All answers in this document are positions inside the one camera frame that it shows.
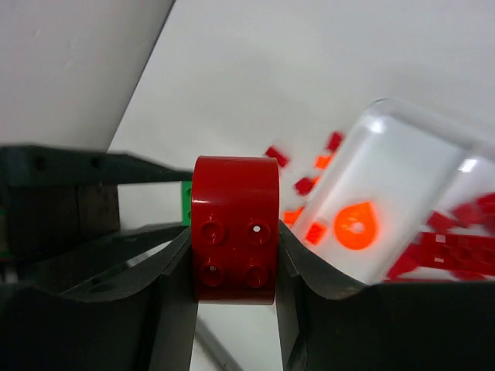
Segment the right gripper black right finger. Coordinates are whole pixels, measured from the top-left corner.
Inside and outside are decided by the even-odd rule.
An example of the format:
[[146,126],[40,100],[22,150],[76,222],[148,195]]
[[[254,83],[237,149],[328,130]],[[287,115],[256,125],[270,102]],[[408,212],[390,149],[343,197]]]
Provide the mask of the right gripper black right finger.
[[279,227],[276,310],[286,370],[492,370],[494,285],[366,286]]

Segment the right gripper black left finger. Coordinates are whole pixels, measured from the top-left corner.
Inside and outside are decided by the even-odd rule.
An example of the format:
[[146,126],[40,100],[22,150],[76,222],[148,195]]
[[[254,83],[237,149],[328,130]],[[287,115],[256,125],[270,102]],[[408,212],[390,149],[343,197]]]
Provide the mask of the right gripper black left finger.
[[3,370],[187,370],[198,305],[190,231],[102,237],[1,286]]

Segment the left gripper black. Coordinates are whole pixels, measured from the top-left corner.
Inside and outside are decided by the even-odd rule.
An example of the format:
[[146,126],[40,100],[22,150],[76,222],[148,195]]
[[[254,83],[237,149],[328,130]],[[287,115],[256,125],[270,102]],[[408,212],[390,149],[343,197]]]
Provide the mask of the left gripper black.
[[2,146],[1,183],[22,188],[2,201],[1,259],[34,286],[77,286],[108,274],[185,230],[181,223],[123,230],[116,185],[192,177],[124,153]]

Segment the green lego brick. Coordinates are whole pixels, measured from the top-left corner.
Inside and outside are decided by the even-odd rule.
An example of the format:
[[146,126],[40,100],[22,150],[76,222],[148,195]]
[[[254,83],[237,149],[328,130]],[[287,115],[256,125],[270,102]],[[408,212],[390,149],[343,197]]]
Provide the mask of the green lego brick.
[[191,192],[192,182],[181,182],[181,206],[182,206],[182,224],[191,225]]

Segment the red round flower lego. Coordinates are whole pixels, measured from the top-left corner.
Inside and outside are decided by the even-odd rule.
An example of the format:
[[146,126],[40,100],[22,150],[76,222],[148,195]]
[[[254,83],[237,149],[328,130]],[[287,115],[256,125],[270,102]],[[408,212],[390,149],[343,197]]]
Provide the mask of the red round flower lego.
[[271,305],[278,266],[277,162],[200,156],[191,197],[197,301]]

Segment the orange round lego piece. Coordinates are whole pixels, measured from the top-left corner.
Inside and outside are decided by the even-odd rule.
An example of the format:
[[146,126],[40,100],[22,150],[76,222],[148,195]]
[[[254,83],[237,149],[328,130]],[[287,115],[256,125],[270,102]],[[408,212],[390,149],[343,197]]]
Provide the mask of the orange round lego piece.
[[348,250],[365,250],[376,240],[379,220],[370,201],[343,207],[333,220],[336,241]]

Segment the white three-compartment tray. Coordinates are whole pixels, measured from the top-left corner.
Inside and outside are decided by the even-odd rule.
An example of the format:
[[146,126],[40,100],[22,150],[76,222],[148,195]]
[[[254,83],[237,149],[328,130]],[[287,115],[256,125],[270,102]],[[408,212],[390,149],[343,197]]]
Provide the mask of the white three-compartment tray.
[[[333,220],[366,201],[379,233],[367,249],[348,250]],[[493,279],[494,132],[378,100],[338,147],[292,231],[361,284]]]

